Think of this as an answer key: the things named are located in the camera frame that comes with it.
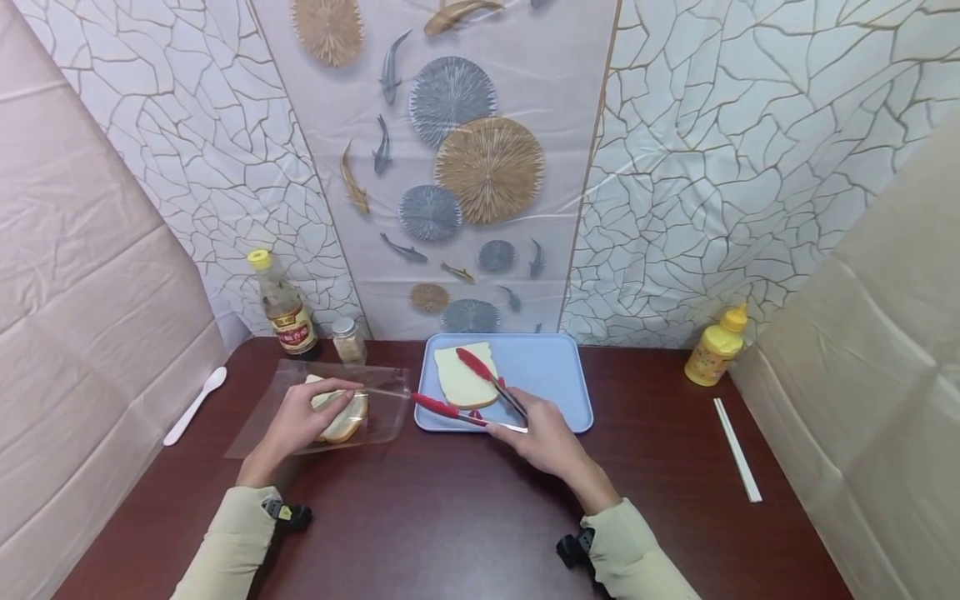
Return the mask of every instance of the red label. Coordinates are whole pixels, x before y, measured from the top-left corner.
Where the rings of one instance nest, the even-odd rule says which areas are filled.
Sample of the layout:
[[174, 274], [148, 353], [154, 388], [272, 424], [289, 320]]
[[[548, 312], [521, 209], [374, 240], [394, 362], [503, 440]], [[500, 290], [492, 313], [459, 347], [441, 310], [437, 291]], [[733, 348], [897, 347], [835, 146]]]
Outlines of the red label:
[[270, 323], [274, 326], [274, 333], [280, 345], [288, 352], [296, 354], [298, 350], [306, 351], [317, 341], [313, 333], [313, 324], [310, 323], [302, 304], [286, 315], [273, 317]]

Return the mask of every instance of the gray fish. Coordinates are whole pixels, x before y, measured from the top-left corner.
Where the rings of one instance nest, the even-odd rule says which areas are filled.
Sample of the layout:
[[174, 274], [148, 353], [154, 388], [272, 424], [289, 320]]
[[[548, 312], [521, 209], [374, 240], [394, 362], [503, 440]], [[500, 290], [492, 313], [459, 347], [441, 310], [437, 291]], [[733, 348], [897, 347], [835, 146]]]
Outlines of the gray fish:
[[394, 252], [396, 252], [400, 256], [403, 256], [403, 258], [407, 262], [425, 263], [427, 261], [426, 256], [414, 250], [413, 246], [411, 246], [410, 248], [403, 248], [402, 246], [398, 246], [397, 244], [390, 241], [390, 238], [387, 237], [386, 233], [380, 233], [380, 237], [382, 237], [383, 241], [387, 243], [387, 246], [390, 246], [390, 248]]
[[534, 246], [537, 247], [537, 255], [534, 256], [534, 261], [530, 263], [530, 278], [536, 279], [543, 271], [543, 248], [540, 247], [540, 244], [538, 244], [534, 238], [530, 238], [530, 240], [534, 243]]
[[377, 115], [376, 122], [380, 124], [380, 130], [383, 132], [380, 137], [380, 147], [373, 153], [373, 170], [377, 175], [383, 175], [383, 172], [390, 166], [390, 134], [387, 133], [387, 122], [383, 120], [383, 115]]
[[390, 50], [387, 50], [387, 56], [383, 59], [380, 89], [383, 90], [383, 99], [386, 100], [390, 106], [394, 105], [394, 100], [396, 100], [396, 87], [400, 85], [401, 81], [396, 78], [396, 49], [400, 47], [400, 44], [403, 43], [403, 40], [406, 39], [412, 31], [413, 30], [407, 30], [407, 33], [398, 37], [396, 41], [391, 44]]
[[510, 299], [508, 300], [508, 303], [510, 304], [510, 310], [514, 311], [515, 313], [520, 312], [520, 296], [518, 296], [517, 294], [514, 294], [514, 290], [510, 289], [505, 285], [498, 285], [496, 287], [506, 292], [507, 295], [510, 297]]

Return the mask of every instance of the hand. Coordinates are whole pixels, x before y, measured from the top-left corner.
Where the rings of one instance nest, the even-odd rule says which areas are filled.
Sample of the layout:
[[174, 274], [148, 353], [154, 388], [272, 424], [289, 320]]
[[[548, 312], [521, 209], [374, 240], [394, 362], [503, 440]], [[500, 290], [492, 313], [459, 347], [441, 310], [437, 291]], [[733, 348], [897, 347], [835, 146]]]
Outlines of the hand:
[[518, 388], [507, 389], [526, 409], [529, 433], [494, 424], [487, 425], [487, 432], [508, 444], [534, 467], [563, 479], [588, 515], [619, 504], [620, 496], [607, 473], [587, 455], [557, 405]]
[[[324, 379], [295, 385], [287, 390], [274, 420], [260, 444], [253, 449], [240, 467], [237, 485], [248, 488], [263, 488], [270, 484], [274, 471], [285, 458], [313, 443], [330, 426], [349, 402], [353, 391], [363, 388], [362, 383], [343, 379]], [[313, 396], [345, 390], [315, 411], [310, 401]]]

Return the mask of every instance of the plastic bag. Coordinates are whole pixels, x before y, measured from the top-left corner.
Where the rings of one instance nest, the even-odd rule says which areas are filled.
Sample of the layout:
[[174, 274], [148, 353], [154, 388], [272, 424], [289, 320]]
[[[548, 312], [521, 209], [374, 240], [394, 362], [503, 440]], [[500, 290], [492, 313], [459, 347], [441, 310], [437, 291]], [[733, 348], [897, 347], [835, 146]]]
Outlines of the plastic bag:
[[328, 363], [305, 363], [296, 360], [281, 360], [266, 394], [253, 409], [247, 423], [237, 434], [227, 450], [227, 458], [247, 458], [263, 435], [280, 407], [280, 403], [292, 386], [306, 381], [308, 374], [324, 379], [337, 377], [363, 383], [362, 393], [367, 397], [367, 415], [360, 427], [345, 442], [331, 444], [314, 442], [296, 454], [313, 454], [355, 445], [383, 444], [396, 438], [403, 426], [403, 419], [410, 403], [410, 387], [407, 385], [406, 369], [390, 367], [357, 367]]

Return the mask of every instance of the red tongs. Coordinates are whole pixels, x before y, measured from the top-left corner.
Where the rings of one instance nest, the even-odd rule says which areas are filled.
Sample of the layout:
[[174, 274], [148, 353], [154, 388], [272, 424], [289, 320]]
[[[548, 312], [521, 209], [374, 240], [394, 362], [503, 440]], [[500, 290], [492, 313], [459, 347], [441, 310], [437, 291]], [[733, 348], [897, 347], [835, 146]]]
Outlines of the red tongs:
[[497, 392], [503, 396], [505, 400], [514, 408], [515, 411], [520, 413], [520, 416], [523, 417], [523, 420], [527, 420], [527, 411], [523, 408], [523, 405], [514, 397], [513, 394], [507, 391], [507, 384], [503, 381], [503, 377], [497, 379], [493, 376], [493, 373], [490, 372], [490, 369], [487, 368], [487, 365], [483, 364], [483, 361], [476, 357], [473, 352], [469, 351], [466, 348], [457, 348], [457, 357], [460, 360], [470, 367], [470, 370], [475, 372], [481, 379], [486, 379], [490, 381]]
[[413, 394], [410, 394], [410, 398], [412, 398], [414, 402], [416, 402], [423, 408], [427, 409], [431, 413], [436, 413], [441, 417], [448, 417], [450, 419], [462, 420], [468, 423], [472, 423], [474, 425], [480, 425], [481, 427], [483, 427], [484, 425], [487, 425], [488, 423], [491, 423], [494, 425], [500, 425], [501, 427], [506, 427], [507, 429], [512, 429], [519, 433], [527, 433], [527, 428], [520, 427], [519, 425], [511, 425], [509, 423], [501, 423], [495, 420], [483, 420], [483, 419], [477, 419], [476, 417], [470, 417], [468, 415], [461, 415], [460, 411], [458, 411], [453, 406], [450, 406], [449, 404], [443, 404], [442, 402], [439, 402], [438, 400], [435, 400], [430, 396], [424, 396], [423, 394], [413, 393]]

